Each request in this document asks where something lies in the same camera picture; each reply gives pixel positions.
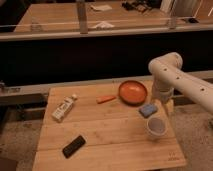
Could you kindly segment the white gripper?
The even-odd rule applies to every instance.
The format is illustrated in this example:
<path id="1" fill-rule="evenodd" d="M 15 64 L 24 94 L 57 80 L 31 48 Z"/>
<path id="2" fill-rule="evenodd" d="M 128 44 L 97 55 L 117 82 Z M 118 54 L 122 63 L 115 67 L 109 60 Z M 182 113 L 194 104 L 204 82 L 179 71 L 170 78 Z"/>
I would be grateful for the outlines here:
<path id="1" fill-rule="evenodd" d="M 161 103 L 167 103 L 173 96 L 173 89 L 169 91 L 160 91 L 155 88 L 152 89 L 152 99 L 159 100 Z"/>

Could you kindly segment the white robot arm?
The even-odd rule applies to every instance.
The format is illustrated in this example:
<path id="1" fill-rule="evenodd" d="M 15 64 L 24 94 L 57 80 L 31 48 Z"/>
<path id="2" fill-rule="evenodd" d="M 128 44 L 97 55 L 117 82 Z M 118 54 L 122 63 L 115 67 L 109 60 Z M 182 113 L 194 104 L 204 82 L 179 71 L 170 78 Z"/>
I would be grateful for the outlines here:
<path id="1" fill-rule="evenodd" d="M 178 90 L 213 115 L 213 84 L 181 70 L 182 57 L 171 52 L 152 59 L 148 64 L 153 76 L 152 98 L 167 103 Z"/>

